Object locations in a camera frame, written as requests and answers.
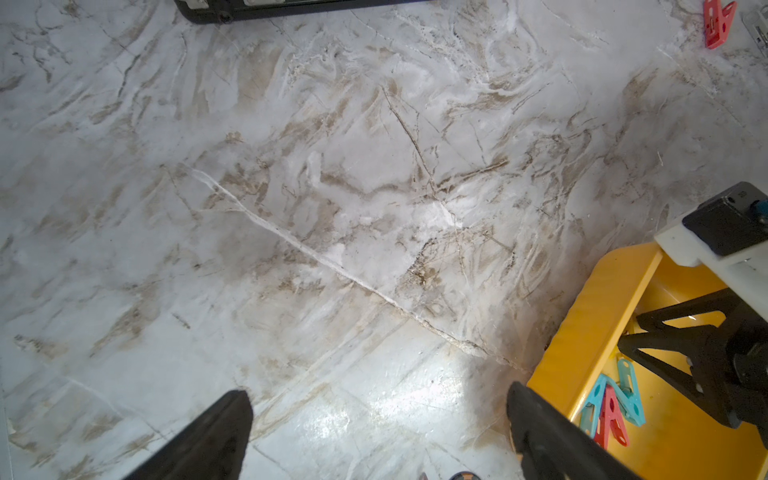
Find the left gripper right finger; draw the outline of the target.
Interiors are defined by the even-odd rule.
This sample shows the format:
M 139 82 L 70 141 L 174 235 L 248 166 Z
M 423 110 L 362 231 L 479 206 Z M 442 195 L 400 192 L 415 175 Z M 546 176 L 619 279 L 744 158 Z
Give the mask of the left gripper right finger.
M 506 413 L 526 479 L 638 477 L 521 382 L 508 390 Z

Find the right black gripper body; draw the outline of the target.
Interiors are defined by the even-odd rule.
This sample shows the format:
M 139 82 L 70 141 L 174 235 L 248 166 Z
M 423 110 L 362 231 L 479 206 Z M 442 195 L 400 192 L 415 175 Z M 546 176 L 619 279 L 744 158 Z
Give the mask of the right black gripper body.
M 732 429 L 751 424 L 766 443 L 767 321 L 741 300 L 708 301 L 702 310 L 725 316 L 704 343 L 708 414 Z

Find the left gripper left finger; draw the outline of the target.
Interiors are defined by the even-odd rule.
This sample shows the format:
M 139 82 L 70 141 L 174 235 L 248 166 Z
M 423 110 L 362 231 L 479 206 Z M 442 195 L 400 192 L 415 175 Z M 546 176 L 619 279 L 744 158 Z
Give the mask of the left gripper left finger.
M 252 422 L 248 394 L 230 390 L 127 477 L 237 479 Z

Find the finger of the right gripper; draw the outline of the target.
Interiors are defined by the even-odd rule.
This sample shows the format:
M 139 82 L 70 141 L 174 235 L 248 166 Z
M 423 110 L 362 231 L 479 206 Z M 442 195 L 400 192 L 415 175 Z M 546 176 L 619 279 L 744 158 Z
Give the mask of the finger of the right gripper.
M 725 347 L 722 326 L 703 324 L 674 327 L 672 320 L 691 315 L 734 312 L 741 299 L 729 288 L 643 313 L 637 317 L 641 333 L 618 342 L 621 353 L 653 372 L 686 396 L 720 396 L 724 386 Z M 652 356 L 651 350 L 677 352 L 691 361 L 689 374 Z

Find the yellow plastic storage tray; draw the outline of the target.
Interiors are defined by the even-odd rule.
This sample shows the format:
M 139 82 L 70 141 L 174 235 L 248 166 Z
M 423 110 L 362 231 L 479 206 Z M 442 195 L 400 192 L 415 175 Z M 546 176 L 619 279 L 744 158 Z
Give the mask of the yellow plastic storage tray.
M 637 333 L 639 313 L 724 288 L 706 266 L 676 265 L 655 243 L 604 255 L 554 335 L 527 385 L 573 423 L 600 375 L 617 378 L 617 343 Z M 747 423 L 723 426 L 662 379 L 634 367 L 646 417 L 628 425 L 630 443 L 607 451 L 644 479 L 763 479 L 767 450 Z

